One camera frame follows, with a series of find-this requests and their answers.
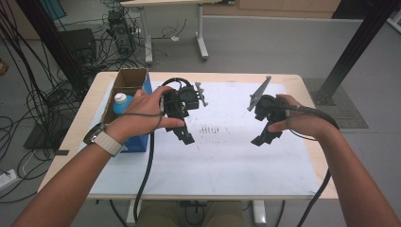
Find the desk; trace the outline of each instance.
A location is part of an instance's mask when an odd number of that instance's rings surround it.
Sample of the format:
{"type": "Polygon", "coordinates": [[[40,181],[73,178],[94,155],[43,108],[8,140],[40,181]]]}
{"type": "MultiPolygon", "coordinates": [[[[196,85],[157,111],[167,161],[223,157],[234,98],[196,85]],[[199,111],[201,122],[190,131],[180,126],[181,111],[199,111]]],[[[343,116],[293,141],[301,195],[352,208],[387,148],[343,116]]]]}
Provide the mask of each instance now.
{"type": "MultiPolygon", "coordinates": [[[[116,72],[103,72],[99,73],[92,86],[89,90],[87,96],[85,97],[74,122],[71,125],[70,130],[66,134],[64,141],[61,144],[60,149],[69,150],[66,156],[56,156],[51,167],[46,173],[44,180],[40,186],[40,189],[69,161],[73,156],[78,153],[78,148],[81,145],[82,138],[87,133],[90,128],[93,117],[96,114],[96,109],[104,98],[105,91],[107,87],[113,83],[117,73],[116,72]]],[[[215,74],[215,73],[161,73],[161,72],[150,72],[150,79],[153,81],[165,81],[166,79],[180,77],[188,79],[191,82],[194,81],[213,81],[213,82],[242,82],[242,83],[262,83],[266,78],[266,74],[215,74]]],[[[304,86],[302,79],[296,75],[271,75],[272,79],[270,84],[283,84],[287,93],[296,97],[301,103],[306,106],[313,106],[313,102],[304,86]]],[[[261,123],[263,129],[266,121],[261,123]]],[[[173,140],[171,143],[181,143],[177,139],[173,140]]],[[[311,141],[304,141],[306,151],[310,158],[313,171],[316,174],[318,183],[322,183],[325,172],[327,170],[327,164],[323,156],[322,149],[319,144],[311,141]]],[[[135,194],[93,194],[88,196],[88,199],[123,199],[132,200],[135,198],[135,194]]],[[[288,195],[284,196],[270,196],[270,195],[206,195],[198,198],[190,199],[203,199],[203,200],[268,200],[268,199],[301,199],[302,197],[290,197],[288,195]]],[[[305,196],[304,199],[310,199],[310,196],[305,196]]],[[[326,187],[321,195],[321,199],[337,199],[338,195],[336,189],[332,182],[326,187]]],[[[188,199],[183,195],[158,195],[155,197],[150,197],[146,195],[146,191],[143,195],[143,199],[165,199],[165,200],[184,200],[188,199]]]]}
{"type": "Polygon", "coordinates": [[[203,40],[203,31],[202,31],[202,15],[203,15],[203,6],[205,3],[216,3],[221,0],[135,0],[122,2],[121,6],[124,8],[138,8],[139,13],[141,15],[142,28],[145,38],[145,61],[148,65],[153,63],[152,56],[152,48],[151,48],[151,38],[148,34],[148,25],[147,25],[147,15],[146,8],[159,7],[159,6],[170,6],[170,5],[189,5],[196,4],[198,5],[198,32],[196,32],[198,46],[200,47],[200,54],[204,60],[209,58],[209,54],[207,53],[206,45],[203,40]]]}

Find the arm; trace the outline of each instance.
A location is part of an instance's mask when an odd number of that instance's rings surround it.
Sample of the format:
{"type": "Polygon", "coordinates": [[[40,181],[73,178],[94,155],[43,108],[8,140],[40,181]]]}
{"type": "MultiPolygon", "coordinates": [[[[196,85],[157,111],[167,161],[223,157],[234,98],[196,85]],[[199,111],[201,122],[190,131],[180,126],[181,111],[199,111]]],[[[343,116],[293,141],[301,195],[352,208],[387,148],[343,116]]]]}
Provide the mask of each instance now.
{"type": "MultiPolygon", "coordinates": [[[[150,96],[139,90],[126,112],[159,113],[160,96],[168,89],[159,87],[150,96]]],[[[131,136],[149,133],[158,122],[158,116],[123,115],[107,126],[106,133],[123,144],[131,136]]],[[[159,128],[175,128],[183,124],[182,120],[163,117],[159,128]]],[[[13,226],[69,226],[111,157],[97,144],[85,147],[30,202],[13,226]]]]}
{"type": "MultiPolygon", "coordinates": [[[[300,105],[292,96],[279,96],[290,105],[300,105]]],[[[401,226],[375,181],[335,127],[313,115],[291,113],[287,122],[272,124],[269,131],[288,128],[313,136],[320,143],[347,226],[401,226]]]]}

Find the black device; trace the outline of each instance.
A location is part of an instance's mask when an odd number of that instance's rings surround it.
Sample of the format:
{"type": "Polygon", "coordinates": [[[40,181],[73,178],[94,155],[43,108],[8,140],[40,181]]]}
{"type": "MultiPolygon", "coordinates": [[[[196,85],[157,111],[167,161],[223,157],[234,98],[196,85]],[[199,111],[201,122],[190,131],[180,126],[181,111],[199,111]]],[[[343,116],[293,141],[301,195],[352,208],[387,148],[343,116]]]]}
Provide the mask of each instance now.
{"type": "MultiPolygon", "coordinates": [[[[179,118],[185,122],[184,118],[189,116],[188,110],[196,110],[199,108],[199,100],[203,102],[203,106],[207,106],[207,102],[204,101],[203,89],[201,89],[200,83],[195,83],[198,91],[195,91],[194,86],[186,79],[174,78],[169,79],[163,83],[163,86],[170,82],[183,82],[184,87],[180,87],[179,90],[171,89],[163,93],[160,99],[160,109],[163,114],[168,117],[179,118]]],[[[166,128],[167,131],[174,131],[179,140],[188,145],[195,142],[192,134],[188,132],[188,128],[185,126],[179,128],[166,128]]]]}
{"type": "Polygon", "coordinates": [[[109,10],[108,17],[110,31],[113,41],[117,45],[119,54],[130,54],[133,52],[132,28],[127,25],[124,10],[109,10]]]}
{"type": "Polygon", "coordinates": [[[262,121],[266,117],[268,123],[262,130],[262,133],[254,138],[251,143],[260,147],[264,143],[270,144],[275,138],[280,138],[282,132],[269,132],[268,126],[287,118],[286,110],[279,108],[287,105],[288,103],[279,97],[269,95],[262,95],[260,97],[254,109],[254,113],[256,114],[255,118],[262,121]]]}
{"type": "Polygon", "coordinates": [[[59,32],[61,41],[78,63],[96,60],[96,41],[90,28],[59,32]]]}

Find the person's right hand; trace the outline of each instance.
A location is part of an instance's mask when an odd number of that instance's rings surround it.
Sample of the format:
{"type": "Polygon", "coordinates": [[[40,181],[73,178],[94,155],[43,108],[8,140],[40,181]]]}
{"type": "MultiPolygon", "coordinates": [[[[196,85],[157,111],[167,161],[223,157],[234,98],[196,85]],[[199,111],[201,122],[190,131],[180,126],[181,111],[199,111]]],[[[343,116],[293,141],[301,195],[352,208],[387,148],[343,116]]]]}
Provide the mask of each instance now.
{"type": "MultiPolygon", "coordinates": [[[[277,95],[288,102],[289,105],[302,106],[293,96],[277,95]]],[[[284,121],[276,122],[268,127],[270,132],[293,130],[303,135],[312,136],[319,140],[319,137],[332,129],[336,129],[327,121],[310,113],[290,111],[290,115],[284,121]]]]}

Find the floor mat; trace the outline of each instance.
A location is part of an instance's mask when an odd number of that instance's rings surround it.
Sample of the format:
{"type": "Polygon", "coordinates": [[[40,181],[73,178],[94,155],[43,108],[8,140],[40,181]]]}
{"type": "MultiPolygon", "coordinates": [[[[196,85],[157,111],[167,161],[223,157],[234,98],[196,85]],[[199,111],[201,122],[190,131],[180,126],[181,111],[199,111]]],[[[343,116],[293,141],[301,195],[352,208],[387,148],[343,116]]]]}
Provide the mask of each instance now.
{"type": "MultiPolygon", "coordinates": [[[[303,79],[309,93],[318,91],[325,79],[303,79]]],[[[316,105],[316,109],[330,114],[340,129],[369,129],[354,103],[340,86],[333,95],[334,106],[316,105]]]]}

